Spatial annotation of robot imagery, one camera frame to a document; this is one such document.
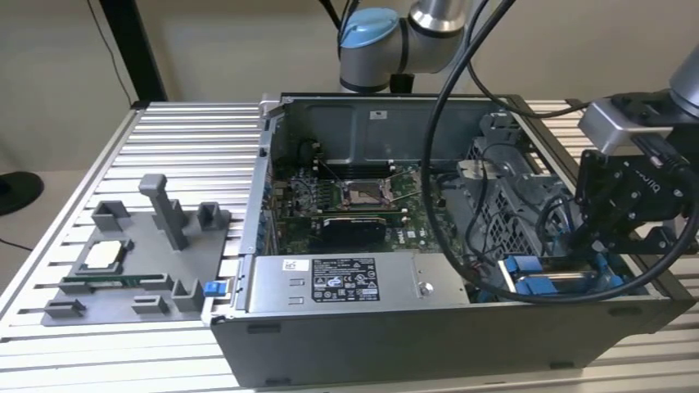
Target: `black cable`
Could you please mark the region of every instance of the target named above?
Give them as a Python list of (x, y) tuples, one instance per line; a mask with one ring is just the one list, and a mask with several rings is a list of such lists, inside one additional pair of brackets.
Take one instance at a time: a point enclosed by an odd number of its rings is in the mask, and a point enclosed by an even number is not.
[(482, 290), (488, 291), (494, 296), (499, 296), (504, 299), (524, 301), (528, 303), (540, 303), (540, 304), (571, 304), (582, 303), (588, 301), (598, 301), (611, 299), (615, 296), (621, 296), (630, 291), (634, 291), (637, 288), (643, 287), (651, 281), (654, 281), (658, 276), (666, 272), (666, 270), (673, 266), (678, 258), (687, 250), (687, 247), (695, 240), (697, 231), (699, 230), (699, 177), (694, 174), (690, 167), (682, 166), (677, 169), (675, 175), (682, 181), (682, 185), (687, 189), (687, 198), (690, 202), (690, 215), (687, 223), (685, 225), (683, 232), (679, 235), (678, 241), (675, 242), (671, 250), (665, 254), (658, 262), (649, 268), (649, 270), (638, 276), (630, 282), (614, 287), (612, 289), (591, 292), (584, 295), (575, 296), (532, 296), (522, 295), (511, 291), (504, 290), (500, 287), (491, 285), (488, 282), (484, 282), (479, 275), (474, 272), (474, 269), (470, 266), (466, 266), (460, 263), (456, 258), (454, 251), (450, 248), (450, 240), (444, 236), (444, 232), (439, 225), (438, 217), (435, 215), (434, 199), (431, 195), (431, 151), (432, 143), (435, 141), (435, 132), (438, 131), (439, 118), (450, 98), (450, 94), (455, 88), (459, 77), (462, 76), (463, 70), (467, 68), (468, 63), (474, 58), (474, 53), (478, 51), (480, 44), (486, 40), (490, 32), (495, 28), (498, 22), (503, 19), (507, 10), (512, 7), (515, 0), (503, 0), (498, 5), (496, 10), (492, 12), (488, 21), (484, 23), (483, 28), (475, 35), (474, 42), (468, 45), (462, 58), (455, 64), (455, 68), (451, 71), (451, 74), (444, 83), (443, 89), (436, 96), (435, 106), (430, 114), (430, 119), (427, 121), (427, 127), (424, 132), (424, 144), (423, 144), (423, 156), (420, 162), (420, 191), (423, 195), (423, 208), (430, 221), (432, 228), (432, 233), (436, 239), (436, 243), (444, 253), (444, 257), (450, 262), (452, 268), (456, 270), (459, 275), (476, 287)]
[(4, 240), (3, 238), (0, 238), (0, 243), (7, 244), (8, 246), (12, 246), (12, 247), (22, 248), (23, 250), (27, 250), (27, 251), (30, 251), (30, 252), (34, 251), (34, 248), (30, 248), (30, 247), (27, 247), (27, 246), (23, 246), (22, 244), (18, 244), (18, 243), (14, 243), (14, 242), (8, 242), (8, 241)]
[(335, 11), (335, 7), (332, 7), (332, 2), (330, 0), (318, 0), (320, 4), (323, 5), (323, 8), (326, 9), (326, 12), (328, 13), (330, 19), (332, 20), (332, 24), (335, 25), (336, 29), (340, 29), (340, 18), (338, 17), (338, 12)]
[(486, 153), (491, 148), (495, 146), (507, 146), (507, 147), (515, 147), (511, 143), (506, 142), (495, 142), (491, 143), (483, 151), (479, 154), (479, 161), (480, 161), (480, 172), (482, 172), (482, 180), (480, 180), (480, 191), (479, 191), (479, 199), (476, 201), (476, 206), (474, 208), (474, 215), (471, 216), (471, 221), (468, 221), (467, 231), (464, 232), (464, 240), (467, 243), (468, 250), (474, 253), (476, 258), (483, 260), (490, 266), (495, 266), (495, 261), (487, 256), (487, 254), (483, 251), (479, 251), (474, 244), (471, 243), (471, 231), (474, 230), (475, 224), (479, 220), (480, 215), (483, 214), (483, 209), (486, 207), (486, 198), (487, 198), (487, 189), (488, 189), (488, 175), (486, 171)]
[(118, 60), (114, 56), (112, 48), (110, 47), (110, 43), (107, 42), (106, 34), (102, 32), (100, 23), (98, 22), (98, 16), (95, 15), (95, 9), (92, 8), (92, 3), (90, 0), (86, 0), (87, 7), (90, 8), (90, 14), (92, 15), (92, 20), (95, 21), (95, 26), (98, 26), (98, 31), (100, 32), (102, 42), (106, 43), (107, 51), (110, 52), (110, 58), (112, 59), (112, 67), (114, 67), (114, 73), (118, 76), (119, 84), (122, 85), (122, 90), (124, 91), (124, 95), (127, 96), (128, 105), (131, 106), (131, 103), (134, 100), (131, 99), (130, 91), (127, 90), (127, 87), (124, 85), (124, 81), (122, 80), (122, 75), (119, 74), (119, 68), (118, 68)]
[(536, 238), (539, 239), (542, 243), (542, 255), (548, 254), (550, 256), (554, 256), (552, 250), (548, 248), (548, 239), (546, 238), (546, 222), (548, 221), (548, 217), (551, 215), (551, 212), (558, 209), (562, 205), (566, 204), (566, 198), (567, 196), (564, 194), (554, 195), (548, 201), (544, 203), (544, 207), (542, 208), (542, 213), (539, 215), (539, 218), (536, 219), (536, 224), (534, 225), (534, 232), (536, 233)]
[(346, 7), (342, 10), (340, 29), (338, 30), (338, 58), (340, 58), (342, 40), (346, 37), (347, 23), (352, 17), (354, 12), (358, 10), (360, 2), (362, 0), (347, 0)]
[[(479, 4), (479, 7), (476, 8), (476, 11), (474, 13), (474, 19), (471, 20), (471, 25), (467, 29), (467, 43), (468, 45), (471, 43), (471, 37), (474, 35), (474, 29), (472, 26), (476, 25), (476, 22), (479, 20), (480, 14), (483, 13), (483, 10), (486, 9), (486, 5), (488, 3), (488, 0), (483, 0)], [(560, 111), (554, 111), (548, 113), (535, 113), (531, 111), (524, 111), (520, 108), (511, 106), (506, 101), (503, 101), (500, 98), (496, 97), (495, 94), (492, 94), (491, 90), (486, 87), (483, 82), (480, 82), (480, 78), (476, 75), (476, 71), (474, 70), (474, 64), (468, 62), (468, 74), (471, 75), (471, 79), (474, 80), (475, 85), (479, 87), (480, 92), (491, 99), (492, 102), (495, 102), (503, 109), (508, 110), (512, 113), (516, 113), (520, 116), (528, 117), (531, 119), (550, 119), (551, 117), (558, 117), (562, 115), (567, 115), (568, 113), (576, 112), (580, 109), (584, 109), (590, 106), (590, 102), (583, 102), (578, 105), (571, 106), (568, 109), (563, 109)]]

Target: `gray post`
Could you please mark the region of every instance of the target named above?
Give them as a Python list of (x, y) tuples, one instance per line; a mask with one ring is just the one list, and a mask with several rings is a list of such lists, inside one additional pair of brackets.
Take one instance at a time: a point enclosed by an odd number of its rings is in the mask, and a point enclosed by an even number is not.
[(163, 230), (166, 231), (167, 240), (174, 250), (183, 250), (190, 245), (183, 233), (182, 220), (178, 219), (178, 213), (172, 208), (166, 193), (167, 178), (163, 174), (146, 174), (139, 184), (139, 191), (151, 198), (155, 214), (160, 217)]

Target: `black pole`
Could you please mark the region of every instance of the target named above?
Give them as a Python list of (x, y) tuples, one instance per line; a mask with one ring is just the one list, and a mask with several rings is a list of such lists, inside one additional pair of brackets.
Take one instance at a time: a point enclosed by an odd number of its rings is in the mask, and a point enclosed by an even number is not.
[(136, 0), (100, 0), (140, 101), (167, 101)]

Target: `metal slotted table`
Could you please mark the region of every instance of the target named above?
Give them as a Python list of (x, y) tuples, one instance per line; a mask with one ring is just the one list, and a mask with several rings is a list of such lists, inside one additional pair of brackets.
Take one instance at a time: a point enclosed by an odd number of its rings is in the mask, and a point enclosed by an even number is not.
[[(568, 107), (564, 101), (527, 103), (536, 111)], [(592, 147), (576, 128), (580, 116), (576, 112), (544, 120), (574, 157)], [(40, 310), (56, 295), (56, 284), (94, 230), (90, 214), (98, 202), (120, 199), (131, 210), (148, 209), (148, 200), (138, 191), (146, 173), (168, 176), (170, 196), (186, 209), (218, 201), (232, 212), (220, 277), (235, 275), (259, 117), (258, 104), (227, 103), (155, 103), (130, 113), (0, 297), (0, 390), (239, 389), (214, 335), (200, 321), (43, 327)], [(673, 272), (699, 297), (699, 258), (682, 259)], [(625, 339), (583, 370), (304, 391), (699, 391), (698, 311), (695, 306), (654, 335)]]

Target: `white label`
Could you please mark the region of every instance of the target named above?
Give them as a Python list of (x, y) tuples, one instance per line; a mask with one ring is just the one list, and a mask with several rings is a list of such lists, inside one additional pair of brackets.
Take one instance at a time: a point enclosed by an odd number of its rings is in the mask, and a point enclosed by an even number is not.
[(370, 120), (386, 120), (388, 118), (388, 111), (371, 111)]
[(310, 264), (310, 260), (284, 260), (282, 270), (288, 270), (294, 272), (307, 272)]

